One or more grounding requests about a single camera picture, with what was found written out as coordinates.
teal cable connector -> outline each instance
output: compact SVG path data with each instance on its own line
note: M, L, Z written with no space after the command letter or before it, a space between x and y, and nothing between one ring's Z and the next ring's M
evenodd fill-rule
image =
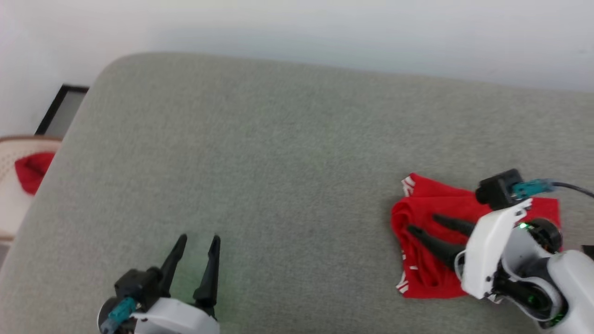
M533 179L513 185L512 190L516 199L524 199L542 193L551 193L555 191L555 186L553 179Z
M130 297L124 298L109 313L108 318L101 324L101 333L113 334L120 325L130 318L132 313L136 312L136 301Z

red fabric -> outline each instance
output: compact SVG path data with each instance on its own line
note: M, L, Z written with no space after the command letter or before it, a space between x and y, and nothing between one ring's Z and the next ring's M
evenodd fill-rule
M24 191L35 195L54 155L53 152L36 153L14 162L18 180Z
M392 229L400 240L404 267L397 288L407 298L454 298L466 295L456 274L420 245L406 227L416 225L434 237L466 244L466 236L439 225L433 221L433 214L440 213L476 223L491 209L479 204L471 191L453 188L417 174L411 174L403 184L409 197L403 198L392 209ZM560 227L557 200L534 198L532 209L524 220L538 217L547 218Z

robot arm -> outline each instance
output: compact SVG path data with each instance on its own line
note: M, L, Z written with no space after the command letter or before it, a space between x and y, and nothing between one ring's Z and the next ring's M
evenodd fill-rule
M214 317L219 280L220 238L215 235L208 264L194 291L193 305L171 298L169 288L184 255L187 236L181 235L161 266L129 270L115 284L116 297L107 300L97 319L101 334L219 334Z
M594 261L579 251L558 253L561 234L551 222L520 223L532 204L529 197L553 185L523 182L515 169L481 181L476 198L493 212L476 225L434 217L469 236L466 245L449 244L415 226L409 232L457 273L469 295L495 303L508 299L545 333L594 333Z

gray sofa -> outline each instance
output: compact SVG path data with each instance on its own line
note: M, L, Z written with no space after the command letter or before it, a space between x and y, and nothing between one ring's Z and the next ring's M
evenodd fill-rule
M509 303L407 300L390 210L418 172L474 189L519 168L594 188L594 96L187 54L108 66L0 272L0 332L96 333L132 267L222 239L223 333L532 333ZM592 203L561 192L565 247Z

cable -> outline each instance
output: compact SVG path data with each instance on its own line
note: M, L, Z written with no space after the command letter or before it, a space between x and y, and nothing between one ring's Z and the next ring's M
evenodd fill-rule
M578 187L576 185L569 184L569 183L564 183L564 182L553 182L552 184L555 187L563 187L563 188L573 189L575 191L579 191L582 194L588 195L591 198L594 198L594 193L591 192L591 191L589 191L588 189L584 189L582 187Z

